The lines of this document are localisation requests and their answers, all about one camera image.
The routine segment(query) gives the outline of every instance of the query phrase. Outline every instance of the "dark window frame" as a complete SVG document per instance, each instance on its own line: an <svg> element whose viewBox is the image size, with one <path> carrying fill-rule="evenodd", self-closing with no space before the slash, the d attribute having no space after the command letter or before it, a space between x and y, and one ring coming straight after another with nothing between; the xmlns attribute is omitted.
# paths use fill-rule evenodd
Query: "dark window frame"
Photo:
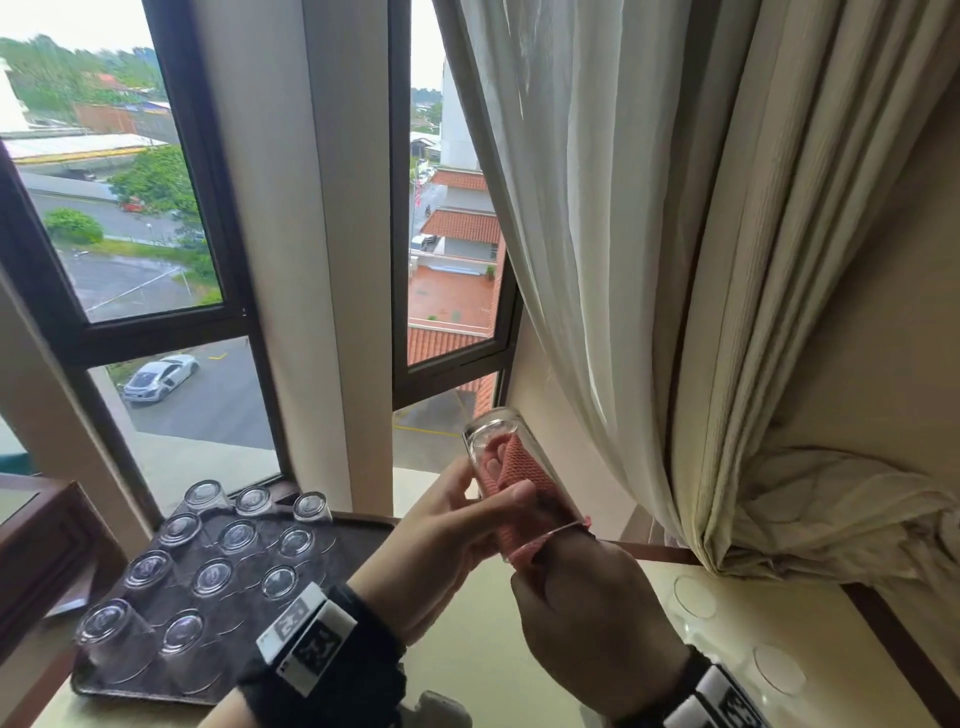
<svg viewBox="0 0 960 728"><path fill-rule="evenodd" d="M142 356L247 336L280 472L292 478L279 401L259 324L252 278L189 0L144 0L180 146L193 182L223 301L91 324L27 190L0 144L0 263L58 360L81 408L130 488L148 523L162 516L88 369Z"/></svg>
<svg viewBox="0 0 960 728"><path fill-rule="evenodd" d="M507 395L523 300L513 266L505 256L493 337L432 359L407 364L410 260L410 0L388 4L390 88L390 211L393 303L393 408L398 410L461 384L499 372L495 404Z"/></svg>

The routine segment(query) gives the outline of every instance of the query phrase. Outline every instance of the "tray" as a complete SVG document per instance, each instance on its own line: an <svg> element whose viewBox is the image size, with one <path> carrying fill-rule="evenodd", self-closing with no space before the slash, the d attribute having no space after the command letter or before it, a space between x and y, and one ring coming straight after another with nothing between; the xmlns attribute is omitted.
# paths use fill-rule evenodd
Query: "tray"
<svg viewBox="0 0 960 728"><path fill-rule="evenodd" d="M184 506L178 508L177 512L182 510L185 510ZM336 543L318 558L317 563L322 561L322 567L317 566L313 561L297 566L300 577L296 588L297 594L302 591L302 587L308 581L316 580L320 570L325 572L325 584L346 581L377 550L394 527L394 522L390 519L338 513L334 513L333 516ZM204 514L204 528L209 524L210 532L218 532L236 518L235 515L226 511L215 512L209 518ZM281 515L275 521L277 521L275 528L295 523L292 515ZM156 537L151 540L149 546L149 549L154 548L160 548ZM175 564L179 569L185 567L185 572L194 570L197 564L219 555L215 546L204 547L195 543L184 553L175 555ZM106 598L123 597L124 591L121 579ZM137 698L206 706L217 704L233 688L240 670L256 652L255 637L282 611L282 607L266 600L258 600L257 589L245 591L245 593L249 592L252 592L252 596L249 601L244 602L243 628L205 641L202 651L189 663L191 671L195 669L198 675L210 677L209 683L205 682L205 678L202 680L206 685L202 690L184 694L170 679L164 660L159 655L155 656L146 669L135 677L122 683L108 684L82 652L78 654L74 663L71 687L80 695ZM205 618L203 604L198 602L195 606Z"/></svg>

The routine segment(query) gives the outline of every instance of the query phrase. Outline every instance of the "left hand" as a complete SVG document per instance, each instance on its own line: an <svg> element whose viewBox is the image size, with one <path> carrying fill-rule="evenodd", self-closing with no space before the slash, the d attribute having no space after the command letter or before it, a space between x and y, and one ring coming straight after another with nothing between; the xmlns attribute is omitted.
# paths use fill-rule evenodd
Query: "left hand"
<svg viewBox="0 0 960 728"><path fill-rule="evenodd" d="M451 463L348 584L404 644L419 640L467 576L497 552L493 532L534 505L529 480L471 500L466 457Z"/></svg>

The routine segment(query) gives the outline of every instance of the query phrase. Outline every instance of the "white car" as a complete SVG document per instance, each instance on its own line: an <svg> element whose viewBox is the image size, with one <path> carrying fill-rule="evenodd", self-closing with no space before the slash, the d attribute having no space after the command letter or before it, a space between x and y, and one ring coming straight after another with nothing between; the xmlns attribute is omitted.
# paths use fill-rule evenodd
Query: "white car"
<svg viewBox="0 0 960 728"><path fill-rule="evenodd" d="M121 390L126 401L163 401L192 374L200 362L188 353L166 356L144 364Z"/></svg>

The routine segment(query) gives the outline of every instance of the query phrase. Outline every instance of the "dark brown tray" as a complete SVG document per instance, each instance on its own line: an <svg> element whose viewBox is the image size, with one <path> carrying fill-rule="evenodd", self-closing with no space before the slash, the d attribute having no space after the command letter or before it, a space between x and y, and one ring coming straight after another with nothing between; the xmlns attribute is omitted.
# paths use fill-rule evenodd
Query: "dark brown tray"
<svg viewBox="0 0 960 728"><path fill-rule="evenodd" d="M211 519L212 530L215 531L218 526L226 526L235 519L236 516L230 513L218 513ZM291 525L294 523L292 517L282 520L289 521ZM324 554L325 584L346 581L390 535L394 528L394 522L390 519L378 517L334 513L334 528L337 536L336 544ZM159 548L156 537L151 541L150 548ZM197 558L196 551L200 548L203 547L197 546L196 549L191 547L190 550L176 559L177 563L180 564L184 561L197 563L200 560ZM298 585L298 592L301 591L303 586L305 586L305 583ZM122 583L118 582L109 596L121 596L122 593ZM260 634L277 617L277 614L270 613L266 609L263 610L263 613L251 614L251 628L249 630L244 631L243 634L235 632L216 638L215 642L222 646L222 650L204 650L197 661L197 670L212 670L211 674L219 672L221 677L202 692L189 695L181 693L167 677L163 662L159 657L154 658L150 665L136 677L121 684L106 685L99 678L96 667L83 654L78 656L74 664L70 681L71 687L74 692L80 695L103 695L192 705L215 705L233 688L239 671L255 654L256 645L251 635ZM213 652L219 652L220 655L217 658L216 665L202 664L204 662L203 656Z"/></svg>

